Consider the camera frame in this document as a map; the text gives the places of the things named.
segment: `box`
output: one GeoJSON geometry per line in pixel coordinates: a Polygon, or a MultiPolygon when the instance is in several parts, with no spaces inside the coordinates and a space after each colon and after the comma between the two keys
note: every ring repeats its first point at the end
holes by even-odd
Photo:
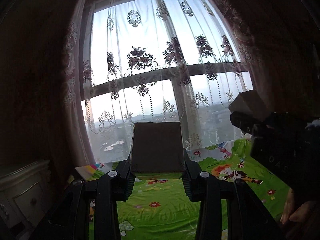
{"type": "Polygon", "coordinates": [[[259,121],[264,121],[271,114],[256,90],[239,93],[228,108],[231,113],[241,112],[259,121]]]}
{"type": "Polygon", "coordinates": [[[136,122],[130,167],[138,179],[179,179],[185,171],[180,122],[136,122]]]}

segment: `white cabinet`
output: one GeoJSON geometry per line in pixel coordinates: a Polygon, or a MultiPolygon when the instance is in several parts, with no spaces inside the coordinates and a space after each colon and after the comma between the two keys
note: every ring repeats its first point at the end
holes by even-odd
{"type": "Polygon", "coordinates": [[[17,239],[27,239],[52,204],[48,163],[0,166],[0,216],[12,231],[19,228],[17,239]]]}

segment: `red flower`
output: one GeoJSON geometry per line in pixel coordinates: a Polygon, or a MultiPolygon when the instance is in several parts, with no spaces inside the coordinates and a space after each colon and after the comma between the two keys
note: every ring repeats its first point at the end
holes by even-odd
{"type": "Polygon", "coordinates": [[[153,180],[153,181],[149,181],[148,182],[148,184],[155,184],[155,183],[157,183],[159,180],[157,179],[157,180],[153,180]]]}
{"type": "Polygon", "coordinates": [[[160,205],[159,202],[151,202],[151,203],[149,204],[149,206],[150,206],[150,207],[160,207],[161,205],[160,205]]]}
{"type": "Polygon", "coordinates": [[[267,192],[268,195],[273,195],[274,193],[276,193],[275,189],[268,190],[267,192]]]}

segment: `sky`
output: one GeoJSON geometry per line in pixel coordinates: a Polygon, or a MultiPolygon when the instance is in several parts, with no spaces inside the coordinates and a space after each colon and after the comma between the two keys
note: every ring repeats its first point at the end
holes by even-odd
{"type": "MultiPolygon", "coordinates": [[[[204,8],[203,0],[186,0],[193,9],[193,16],[183,14],[180,3],[184,0],[164,0],[175,28],[175,33],[180,42],[180,46],[187,64],[197,64],[199,53],[194,37],[206,36],[210,46],[218,57],[223,54],[221,45],[221,35],[226,34],[221,19],[218,18],[214,8],[210,5],[215,17],[209,15],[204,8]]],[[[146,53],[154,55],[158,68],[164,66],[164,56],[162,51],[167,48],[169,36],[165,28],[165,22],[156,16],[156,0],[136,0],[120,5],[116,5],[94,14],[93,32],[91,45],[91,68],[95,85],[105,83],[115,78],[108,75],[107,52],[112,52],[114,62],[121,67],[122,76],[130,74],[128,70],[127,54],[134,47],[146,48],[146,53]],[[141,23],[134,27],[127,22],[128,12],[138,11],[141,23]],[[108,16],[113,19],[113,29],[107,28],[108,16]]],[[[203,62],[214,62],[212,57],[203,58],[203,62]]],[[[133,74],[147,72],[146,70],[133,70],[133,74]]],[[[250,75],[243,72],[244,82],[248,89],[252,89],[250,75]]],[[[233,92],[234,98],[238,92],[242,92],[239,78],[233,73],[220,73],[218,75],[221,98],[227,101],[226,92],[233,92]]],[[[205,75],[191,76],[191,83],[195,93],[198,91],[208,96],[209,104],[219,103],[219,92],[216,81],[208,80],[205,75]]],[[[112,100],[110,94],[97,96],[91,99],[92,113],[97,121],[104,110],[114,113],[116,119],[121,119],[127,111],[133,116],[139,114],[159,114],[163,112],[163,101],[170,104],[176,102],[170,80],[158,82],[153,86],[148,86],[149,93],[140,97],[138,91],[133,88],[126,88],[119,92],[119,98],[112,100]]]]}

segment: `drawer knob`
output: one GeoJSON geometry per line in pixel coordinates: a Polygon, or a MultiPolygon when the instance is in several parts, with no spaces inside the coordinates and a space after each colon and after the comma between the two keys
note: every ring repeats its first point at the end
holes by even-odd
{"type": "Polygon", "coordinates": [[[30,204],[34,206],[36,203],[37,203],[37,200],[35,197],[33,197],[30,201],[30,204]]]}
{"type": "Polygon", "coordinates": [[[6,207],[3,204],[0,204],[0,209],[4,212],[4,221],[8,221],[10,218],[10,214],[8,212],[8,210],[6,209],[6,207]]]}

